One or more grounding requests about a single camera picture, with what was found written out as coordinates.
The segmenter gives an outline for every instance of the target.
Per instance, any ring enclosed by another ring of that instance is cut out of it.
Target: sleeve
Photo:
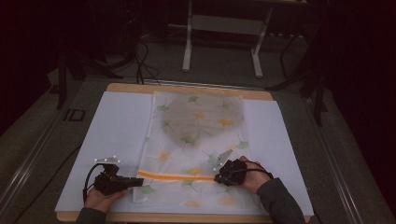
[[[92,208],[82,208],[79,212],[77,224],[105,224],[106,213]]]
[[[279,178],[262,184],[257,190],[265,210],[279,224],[305,223],[300,206]]]

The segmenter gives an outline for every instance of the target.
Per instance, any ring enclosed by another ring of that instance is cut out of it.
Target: fabric
[[[279,178],[264,183],[257,190],[260,201],[275,223],[299,224],[305,223],[300,206],[289,194]]]
[[[155,92],[134,190],[135,203],[249,208],[258,200],[245,189],[214,182],[218,155],[250,155],[243,102],[238,97]]]
[[[106,213],[92,208],[82,208],[79,212],[77,224],[105,224]]]

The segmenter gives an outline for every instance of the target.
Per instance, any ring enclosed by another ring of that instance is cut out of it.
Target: orange stripe
[[[159,180],[204,180],[214,181],[213,176],[185,176],[185,175],[155,175],[149,172],[139,171],[138,175]]]

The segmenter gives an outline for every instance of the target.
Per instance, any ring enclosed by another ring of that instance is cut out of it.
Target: translucent fabric
[[[134,202],[189,207],[258,206],[244,189],[214,182],[218,155],[233,149],[229,160],[250,149],[243,101],[238,97],[154,92],[151,120],[134,188]]]

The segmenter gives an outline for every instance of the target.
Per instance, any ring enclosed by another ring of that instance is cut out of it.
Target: table leg
[[[273,9],[271,7],[268,8],[265,21],[262,23],[262,30],[260,31],[257,45],[254,49],[251,50],[251,58],[253,60],[254,74],[256,75],[257,78],[262,77],[262,66],[260,65],[259,52],[260,52],[260,48],[262,47],[262,41],[264,40],[265,32],[267,30],[268,22],[270,21],[272,11]]]
[[[190,60],[191,60],[191,20],[192,20],[192,0],[189,0],[189,17],[187,18],[187,43],[186,49],[184,50],[183,59],[183,72],[190,71]]]

